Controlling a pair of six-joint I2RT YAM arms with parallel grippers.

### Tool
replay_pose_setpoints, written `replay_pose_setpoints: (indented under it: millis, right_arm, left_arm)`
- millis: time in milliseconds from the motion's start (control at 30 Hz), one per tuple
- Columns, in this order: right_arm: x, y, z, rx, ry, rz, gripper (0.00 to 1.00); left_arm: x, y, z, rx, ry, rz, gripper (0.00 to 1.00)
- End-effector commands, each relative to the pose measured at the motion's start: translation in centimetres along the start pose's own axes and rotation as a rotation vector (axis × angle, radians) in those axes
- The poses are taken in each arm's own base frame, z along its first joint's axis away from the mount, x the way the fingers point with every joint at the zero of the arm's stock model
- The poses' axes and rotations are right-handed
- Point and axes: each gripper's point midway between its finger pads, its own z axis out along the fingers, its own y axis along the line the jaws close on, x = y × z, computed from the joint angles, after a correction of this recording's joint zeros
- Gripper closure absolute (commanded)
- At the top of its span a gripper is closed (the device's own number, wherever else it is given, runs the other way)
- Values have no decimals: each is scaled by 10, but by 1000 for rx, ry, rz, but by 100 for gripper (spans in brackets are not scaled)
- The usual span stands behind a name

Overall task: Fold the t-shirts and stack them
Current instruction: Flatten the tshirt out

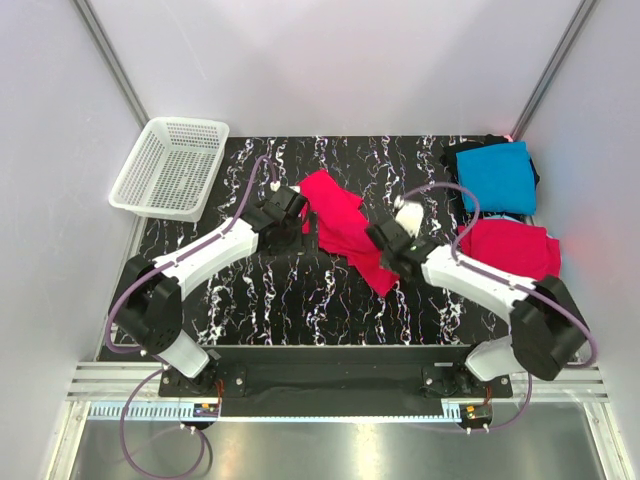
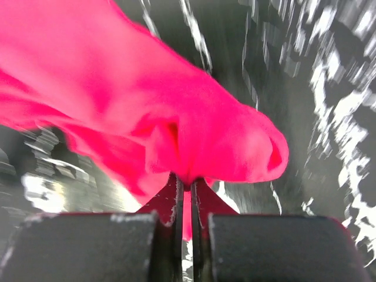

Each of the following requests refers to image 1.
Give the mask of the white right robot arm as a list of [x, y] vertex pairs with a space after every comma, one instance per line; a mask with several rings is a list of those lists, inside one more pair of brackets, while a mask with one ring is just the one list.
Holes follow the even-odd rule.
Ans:
[[553, 381], [590, 340], [566, 285], [553, 275], [537, 281], [508, 274], [451, 245], [419, 239], [394, 219], [371, 224], [365, 232], [385, 269], [454, 292], [508, 325], [508, 335], [477, 344], [464, 360], [466, 370], [482, 382], [513, 373]]

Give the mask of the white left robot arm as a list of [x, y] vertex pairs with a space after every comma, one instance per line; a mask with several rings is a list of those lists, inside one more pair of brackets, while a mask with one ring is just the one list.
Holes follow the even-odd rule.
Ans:
[[183, 301], [203, 282], [258, 252], [277, 255], [302, 245], [309, 202], [298, 186], [278, 186], [195, 242], [147, 260], [137, 255], [120, 276], [109, 318], [149, 354], [195, 379], [211, 356], [183, 327]]

